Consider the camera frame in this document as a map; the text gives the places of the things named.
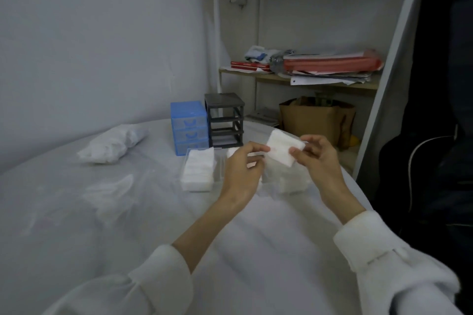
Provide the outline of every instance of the yellow object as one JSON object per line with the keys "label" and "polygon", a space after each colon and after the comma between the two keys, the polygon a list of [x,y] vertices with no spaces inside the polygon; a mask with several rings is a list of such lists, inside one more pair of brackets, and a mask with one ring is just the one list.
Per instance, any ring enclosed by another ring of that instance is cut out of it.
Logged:
{"label": "yellow object", "polygon": [[356,146],[360,143],[360,140],[357,136],[351,135],[350,137],[350,147]]}

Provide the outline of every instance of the shirt cuff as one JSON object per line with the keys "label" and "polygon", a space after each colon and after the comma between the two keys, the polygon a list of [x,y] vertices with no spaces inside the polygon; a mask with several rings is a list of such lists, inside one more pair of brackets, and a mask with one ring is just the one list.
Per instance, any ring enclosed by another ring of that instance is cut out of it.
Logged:
{"label": "shirt cuff", "polygon": [[173,246],[159,246],[129,277],[141,286],[157,314],[184,314],[192,302],[189,267]]}
{"label": "shirt cuff", "polygon": [[410,248],[375,211],[364,211],[354,217],[335,234],[334,242],[354,272],[387,252],[396,250],[402,255],[402,248]]}

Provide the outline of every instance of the black bag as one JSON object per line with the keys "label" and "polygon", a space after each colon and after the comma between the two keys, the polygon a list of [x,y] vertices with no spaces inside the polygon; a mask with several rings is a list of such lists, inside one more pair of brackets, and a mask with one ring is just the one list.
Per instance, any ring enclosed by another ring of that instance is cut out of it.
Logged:
{"label": "black bag", "polygon": [[401,238],[455,271],[464,314],[473,314],[471,20],[473,0],[422,0],[409,101],[401,134],[380,151],[373,203]]}

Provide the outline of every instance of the white sleeve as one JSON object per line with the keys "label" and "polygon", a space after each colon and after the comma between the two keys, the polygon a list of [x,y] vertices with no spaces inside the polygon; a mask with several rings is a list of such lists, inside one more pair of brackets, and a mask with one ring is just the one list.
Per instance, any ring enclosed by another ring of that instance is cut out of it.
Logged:
{"label": "white sleeve", "polygon": [[86,282],[53,304],[44,315],[182,315],[191,304],[192,278],[173,246],[159,246],[128,276]]}
{"label": "white sleeve", "polygon": [[[416,304],[419,305],[417,315],[460,314],[451,306],[460,289],[452,270],[412,249],[376,212],[365,211],[353,218],[338,231],[334,242],[357,274],[364,315],[387,315],[391,310],[398,315],[408,314],[405,309]],[[440,307],[432,303],[426,308],[421,303],[432,291],[444,294],[439,301],[449,304]]]}

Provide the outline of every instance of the cardboard box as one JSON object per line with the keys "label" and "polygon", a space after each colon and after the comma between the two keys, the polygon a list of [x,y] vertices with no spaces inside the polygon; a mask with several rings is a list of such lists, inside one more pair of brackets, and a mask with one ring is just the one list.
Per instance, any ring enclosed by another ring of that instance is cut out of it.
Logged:
{"label": "cardboard box", "polygon": [[331,106],[321,104],[315,97],[293,98],[279,105],[281,111],[280,127],[296,136],[303,134],[322,134],[334,146],[346,149],[352,134],[356,109],[341,101],[329,101]]}

